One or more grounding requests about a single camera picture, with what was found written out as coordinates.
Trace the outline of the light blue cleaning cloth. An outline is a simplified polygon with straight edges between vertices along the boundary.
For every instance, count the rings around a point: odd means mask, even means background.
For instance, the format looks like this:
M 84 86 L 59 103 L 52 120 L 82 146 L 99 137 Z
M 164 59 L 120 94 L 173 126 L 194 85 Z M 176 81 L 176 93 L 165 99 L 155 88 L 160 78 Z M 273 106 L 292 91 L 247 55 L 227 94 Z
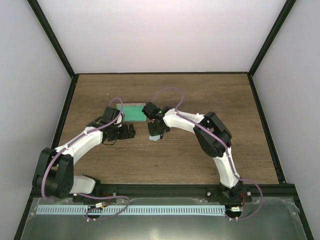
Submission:
M 149 140 L 151 140 L 151 141 L 154 141 L 154 142 L 156 142 L 156 141 L 158 141 L 158 140 L 160 140 L 161 139 L 161 136 L 160 135 L 155 135 L 155 136 L 149 136 Z

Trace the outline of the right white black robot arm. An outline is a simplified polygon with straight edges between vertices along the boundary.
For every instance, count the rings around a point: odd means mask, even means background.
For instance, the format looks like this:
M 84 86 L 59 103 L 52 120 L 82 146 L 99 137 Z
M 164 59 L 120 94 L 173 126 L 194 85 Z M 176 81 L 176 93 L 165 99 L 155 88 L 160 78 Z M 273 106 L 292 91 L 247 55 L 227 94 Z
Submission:
M 232 134 L 215 113 L 191 114 L 167 106 L 160 109 L 152 102 L 142 108 L 142 113 L 150 120 L 151 138 L 162 139 L 172 128 L 195 134 L 203 152 L 215 162 L 223 198 L 232 202 L 240 196 L 243 184 L 232 157 Z

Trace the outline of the grey green glasses case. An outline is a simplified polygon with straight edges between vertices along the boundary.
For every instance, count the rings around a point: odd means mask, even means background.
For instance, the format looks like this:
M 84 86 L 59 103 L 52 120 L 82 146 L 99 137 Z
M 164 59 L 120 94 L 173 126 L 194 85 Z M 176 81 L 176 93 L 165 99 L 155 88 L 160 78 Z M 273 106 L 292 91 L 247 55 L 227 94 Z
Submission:
M 124 103 L 122 113 L 123 122 L 146 122 L 147 117 L 142 112 L 146 103 Z

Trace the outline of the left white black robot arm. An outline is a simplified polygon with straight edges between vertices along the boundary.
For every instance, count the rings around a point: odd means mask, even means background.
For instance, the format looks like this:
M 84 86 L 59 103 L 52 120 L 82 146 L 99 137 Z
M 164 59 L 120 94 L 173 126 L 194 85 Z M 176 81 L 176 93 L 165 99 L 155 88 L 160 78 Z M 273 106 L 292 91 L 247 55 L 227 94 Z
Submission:
M 105 141 L 133 139 L 134 125 L 124 124 L 125 115 L 106 107 L 102 116 L 90 122 L 72 140 L 56 148 L 44 148 L 39 155 L 32 187 L 46 198 L 63 199 L 69 194 L 84 194 L 91 202 L 102 196 L 99 180 L 87 175 L 75 175 L 74 166 L 92 148 Z

